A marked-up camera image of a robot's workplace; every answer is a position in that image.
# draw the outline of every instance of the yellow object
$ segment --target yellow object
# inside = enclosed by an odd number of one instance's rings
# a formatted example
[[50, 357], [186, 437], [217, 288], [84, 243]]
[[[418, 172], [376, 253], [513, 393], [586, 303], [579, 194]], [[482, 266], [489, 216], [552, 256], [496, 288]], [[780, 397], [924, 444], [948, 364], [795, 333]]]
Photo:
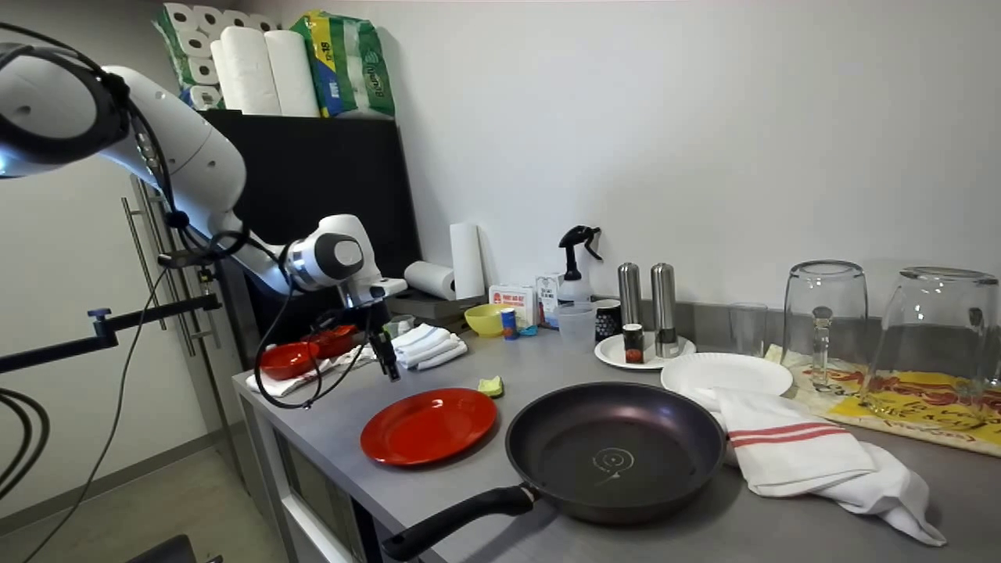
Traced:
[[503, 393], [503, 378], [479, 378], [474, 391], [482, 391], [484, 397], [499, 397]]
[[499, 325], [499, 305], [482, 303], [462, 314], [465, 325], [479, 335], [479, 339], [496, 339], [503, 335]]

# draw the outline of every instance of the frying pan handle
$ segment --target frying pan handle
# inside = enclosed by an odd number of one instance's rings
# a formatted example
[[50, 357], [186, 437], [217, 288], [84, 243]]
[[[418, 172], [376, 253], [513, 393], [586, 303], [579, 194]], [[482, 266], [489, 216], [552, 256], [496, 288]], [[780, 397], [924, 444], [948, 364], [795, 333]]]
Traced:
[[402, 528], [400, 535], [384, 537], [381, 546], [394, 560], [411, 560], [479, 515], [489, 515], [489, 514], [517, 515], [517, 514], [528, 514], [532, 505], [535, 505], [535, 495], [524, 484], [490, 488], [417, 523], [411, 528]]

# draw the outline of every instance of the red plate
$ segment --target red plate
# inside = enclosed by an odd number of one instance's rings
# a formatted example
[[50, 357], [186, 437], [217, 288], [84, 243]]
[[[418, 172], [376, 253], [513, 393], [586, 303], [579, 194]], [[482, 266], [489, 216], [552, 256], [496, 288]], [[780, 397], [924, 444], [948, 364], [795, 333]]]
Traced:
[[376, 414], [360, 444], [384, 466], [427, 466], [474, 447], [495, 425], [495, 399], [468, 387], [438, 387]]

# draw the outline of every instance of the drinking glass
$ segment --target drinking glass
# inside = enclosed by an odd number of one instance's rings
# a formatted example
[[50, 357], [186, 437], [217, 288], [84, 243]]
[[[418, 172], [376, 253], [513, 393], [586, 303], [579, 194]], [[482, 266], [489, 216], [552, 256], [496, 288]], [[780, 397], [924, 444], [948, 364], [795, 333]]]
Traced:
[[902, 269], [882, 315], [864, 393], [868, 414], [910, 425], [981, 425], [993, 305], [993, 274], [945, 266]]
[[780, 367], [837, 397], [864, 383], [868, 292], [858, 263], [809, 260], [789, 269], [780, 309]]

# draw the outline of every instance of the gray countertop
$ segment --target gray countertop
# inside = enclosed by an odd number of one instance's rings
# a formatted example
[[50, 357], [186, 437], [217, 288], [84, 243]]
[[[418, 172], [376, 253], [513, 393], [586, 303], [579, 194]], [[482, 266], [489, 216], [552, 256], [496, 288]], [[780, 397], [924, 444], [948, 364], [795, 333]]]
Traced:
[[[552, 335], [521, 340], [479, 340], [473, 353], [435, 373], [402, 373], [386, 383], [379, 367], [363, 367], [312, 410], [272, 410], [238, 375], [239, 393], [337, 488], [357, 498], [373, 520], [400, 531], [462, 498], [517, 484], [503, 452], [505, 421], [535, 397], [576, 383], [646, 383], [660, 373], [622, 373], [602, 367], [586, 346], [566, 346]], [[474, 450], [430, 470], [376, 466], [360, 450], [363, 425], [386, 402], [430, 387], [474, 387], [484, 375], [503, 375], [496, 399], [499, 425]], [[747, 495], [737, 470], [724, 470], [689, 509], [638, 528], [602, 528], [559, 515], [539, 505], [524, 515], [484, 515], [444, 537], [427, 556], [442, 560], [997, 560], [1001, 555], [1001, 460], [923, 444], [910, 437], [858, 432], [882, 444], [932, 484], [932, 523], [948, 546], [923, 546], [879, 520], [859, 520], [831, 499], [764, 499]]]

